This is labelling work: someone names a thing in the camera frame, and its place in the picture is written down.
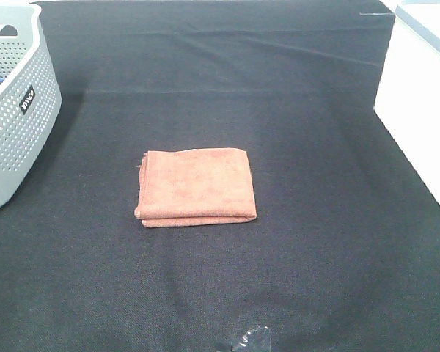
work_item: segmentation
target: black tablecloth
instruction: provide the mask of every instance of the black tablecloth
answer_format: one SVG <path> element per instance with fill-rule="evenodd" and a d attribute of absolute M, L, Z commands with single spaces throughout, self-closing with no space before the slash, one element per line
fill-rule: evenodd
<path fill-rule="evenodd" d="M 373 112 L 382 12 L 43 4 L 63 105 L 0 209 L 0 351 L 215 351 L 256 323 L 273 352 L 440 351 L 440 207 Z M 258 219 L 144 229 L 143 152 L 201 147 L 248 152 Z"/>

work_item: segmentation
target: gray plastic basket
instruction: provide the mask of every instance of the gray plastic basket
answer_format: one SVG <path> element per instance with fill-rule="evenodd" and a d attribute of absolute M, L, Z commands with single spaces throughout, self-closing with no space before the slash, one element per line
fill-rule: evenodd
<path fill-rule="evenodd" d="M 41 29 L 41 8 L 0 4 L 0 207 L 15 193 L 41 151 L 62 97 Z"/>

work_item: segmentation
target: white container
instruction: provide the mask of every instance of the white container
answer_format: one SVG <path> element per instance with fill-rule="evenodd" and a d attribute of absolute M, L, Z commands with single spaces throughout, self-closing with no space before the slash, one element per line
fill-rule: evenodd
<path fill-rule="evenodd" d="M 440 2 L 395 14 L 375 112 L 440 204 Z"/>
<path fill-rule="evenodd" d="M 0 206 L 14 194 L 41 151 L 62 98 L 41 29 L 41 8 L 0 2 Z"/>

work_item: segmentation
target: orange towel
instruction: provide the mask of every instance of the orange towel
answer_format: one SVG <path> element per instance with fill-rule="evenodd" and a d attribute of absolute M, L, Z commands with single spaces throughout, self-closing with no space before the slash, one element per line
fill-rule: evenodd
<path fill-rule="evenodd" d="M 235 148 L 149 151 L 135 216 L 145 227 L 247 222 L 256 218 L 248 156 Z"/>

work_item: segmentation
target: black label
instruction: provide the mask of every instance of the black label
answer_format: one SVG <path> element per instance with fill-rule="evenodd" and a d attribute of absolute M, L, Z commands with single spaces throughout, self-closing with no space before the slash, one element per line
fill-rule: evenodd
<path fill-rule="evenodd" d="M 20 109 L 23 115 L 28 111 L 35 96 L 36 92 L 34 91 L 34 88 L 32 86 L 29 86 L 28 91 L 20 102 Z"/>

